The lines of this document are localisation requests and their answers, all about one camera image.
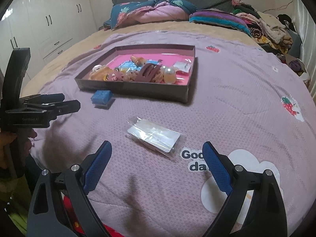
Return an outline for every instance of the metal screw head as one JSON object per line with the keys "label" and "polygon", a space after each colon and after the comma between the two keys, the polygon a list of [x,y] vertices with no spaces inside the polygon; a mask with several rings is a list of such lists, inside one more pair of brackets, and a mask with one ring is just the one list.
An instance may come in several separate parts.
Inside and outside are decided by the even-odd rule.
{"label": "metal screw head", "polygon": [[42,171],[42,175],[47,175],[48,174],[48,169],[44,169],[43,171]]}
{"label": "metal screw head", "polygon": [[268,176],[272,176],[272,175],[273,175],[273,173],[272,173],[272,171],[271,171],[270,169],[267,169],[267,170],[265,171],[265,173],[266,173]]}
{"label": "metal screw head", "polygon": [[77,171],[79,168],[80,168],[79,165],[73,165],[73,166],[71,167],[71,170],[72,170],[72,171]]}
{"label": "metal screw head", "polygon": [[235,166],[236,171],[241,172],[244,170],[244,168],[241,165]]}

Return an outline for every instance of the white wardrobe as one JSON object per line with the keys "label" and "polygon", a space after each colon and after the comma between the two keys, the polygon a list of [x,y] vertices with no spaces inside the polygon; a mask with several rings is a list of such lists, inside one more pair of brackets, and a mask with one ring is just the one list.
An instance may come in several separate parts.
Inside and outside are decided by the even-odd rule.
{"label": "white wardrobe", "polygon": [[13,48],[30,47],[23,86],[46,64],[97,31],[90,0],[13,0],[0,21],[0,69]]}

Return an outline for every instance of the blue gripper pad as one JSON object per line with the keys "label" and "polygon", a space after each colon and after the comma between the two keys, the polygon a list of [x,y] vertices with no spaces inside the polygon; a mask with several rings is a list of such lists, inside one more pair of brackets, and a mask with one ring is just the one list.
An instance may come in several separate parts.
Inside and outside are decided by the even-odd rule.
{"label": "blue gripper pad", "polygon": [[83,186],[83,191],[85,192],[86,195],[88,195],[90,191],[93,191],[96,188],[101,178],[101,175],[112,155],[112,145],[109,141],[106,142],[105,145],[103,143],[103,145],[99,148],[99,150],[100,149],[101,151],[99,152],[97,157],[92,162],[90,168],[86,172],[85,182],[84,182],[85,184]]}
{"label": "blue gripper pad", "polygon": [[202,147],[203,158],[211,171],[217,186],[227,195],[233,190],[230,183],[230,175],[217,157],[212,147],[206,142]]}

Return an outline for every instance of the hand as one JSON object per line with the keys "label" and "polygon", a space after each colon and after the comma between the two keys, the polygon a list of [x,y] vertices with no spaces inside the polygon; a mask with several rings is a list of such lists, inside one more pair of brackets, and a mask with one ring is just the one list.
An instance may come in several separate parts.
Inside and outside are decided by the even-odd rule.
{"label": "hand", "polygon": [[[37,133],[32,129],[30,135],[30,138],[37,137]],[[3,147],[7,144],[12,143],[17,138],[17,134],[9,133],[9,132],[0,132],[0,168],[7,169],[7,163],[6,159],[4,157],[4,149]],[[25,157],[29,155],[29,151],[32,148],[32,143],[30,139],[28,139],[24,144],[24,152]]]}

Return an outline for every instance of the cable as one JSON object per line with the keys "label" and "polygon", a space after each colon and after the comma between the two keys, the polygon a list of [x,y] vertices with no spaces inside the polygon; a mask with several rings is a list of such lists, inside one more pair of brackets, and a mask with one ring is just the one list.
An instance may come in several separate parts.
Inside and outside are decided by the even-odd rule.
{"label": "cable", "polygon": [[266,10],[266,11],[273,11],[273,10],[275,10],[275,11],[280,11],[280,10],[285,10],[292,2],[293,2],[293,0],[290,1],[290,2],[289,2],[288,4],[286,4],[286,5],[282,5],[282,6],[279,7],[279,8],[269,9],[269,10]]}

